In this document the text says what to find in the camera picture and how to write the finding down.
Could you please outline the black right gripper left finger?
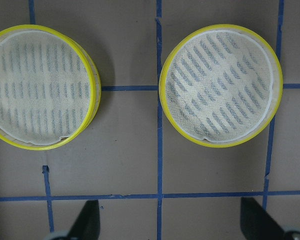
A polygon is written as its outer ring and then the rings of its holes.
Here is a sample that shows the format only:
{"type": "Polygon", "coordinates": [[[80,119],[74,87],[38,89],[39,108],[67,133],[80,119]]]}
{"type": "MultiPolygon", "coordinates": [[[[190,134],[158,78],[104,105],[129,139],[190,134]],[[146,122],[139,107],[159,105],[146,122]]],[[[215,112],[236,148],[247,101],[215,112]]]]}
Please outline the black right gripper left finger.
{"type": "Polygon", "coordinates": [[[101,231],[98,200],[87,200],[67,234],[68,240],[98,240],[101,231]]]}

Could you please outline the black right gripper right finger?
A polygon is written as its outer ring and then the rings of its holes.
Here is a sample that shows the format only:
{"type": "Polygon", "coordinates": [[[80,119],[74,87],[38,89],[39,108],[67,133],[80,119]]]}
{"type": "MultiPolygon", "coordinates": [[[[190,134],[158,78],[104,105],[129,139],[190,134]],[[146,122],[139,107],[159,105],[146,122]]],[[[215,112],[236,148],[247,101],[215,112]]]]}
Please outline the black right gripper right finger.
{"type": "Polygon", "coordinates": [[[240,200],[240,230],[246,240],[283,240],[285,234],[253,197],[240,200]]]}

